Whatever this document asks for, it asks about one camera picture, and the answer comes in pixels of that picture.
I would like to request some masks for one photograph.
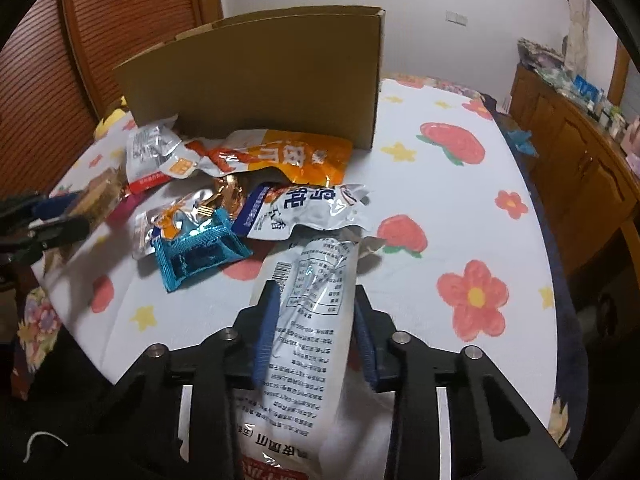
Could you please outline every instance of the orange snack package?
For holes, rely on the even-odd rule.
[[[195,139],[183,147],[160,167],[163,173],[186,178],[200,169],[220,177],[274,167],[294,184],[326,187],[342,183],[352,150],[346,139],[279,130],[236,130],[222,142]]]

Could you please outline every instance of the table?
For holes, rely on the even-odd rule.
[[[135,127],[129,115],[114,124],[57,190],[81,189],[117,166]],[[138,210],[206,181],[171,182]],[[552,277],[526,184],[482,103],[414,80],[384,80],[373,149],[354,151],[345,182],[371,189],[366,211],[386,239],[376,265],[358,276],[373,306],[434,347],[482,347],[546,426],[556,380]],[[43,276],[42,263],[34,266],[68,330],[113,382],[152,343],[190,346],[231,325],[269,250],[254,245],[251,260],[167,294],[154,258],[130,257],[133,217],[114,231],[101,225],[62,269]],[[321,452],[326,478],[382,478],[391,411],[392,396],[371,393],[348,368]]]

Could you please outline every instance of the barcode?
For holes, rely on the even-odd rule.
[[[284,289],[284,284],[286,283],[287,278],[291,273],[291,267],[293,267],[293,264],[287,262],[278,262],[276,264],[276,268],[273,269],[273,276],[271,277],[271,279],[278,282],[280,292],[282,292],[282,290]]]

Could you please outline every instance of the white wire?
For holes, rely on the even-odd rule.
[[[49,435],[52,436],[53,438],[55,438],[56,440],[59,440],[62,444],[64,444],[65,446],[69,446],[69,444],[67,444],[64,440],[62,440],[59,436],[54,435],[53,433],[49,433],[48,431],[35,431],[28,439],[27,441],[27,455],[24,457],[24,460],[22,460],[23,463],[27,463],[29,461],[29,459],[31,458],[31,444],[33,443],[34,439],[37,436],[41,436],[41,435]]]

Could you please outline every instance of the yellow flower center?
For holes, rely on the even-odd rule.
[[[484,291],[481,288],[478,288],[476,286],[470,288],[469,292],[466,295],[466,298],[471,306],[474,306],[476,308],[484,307]]]

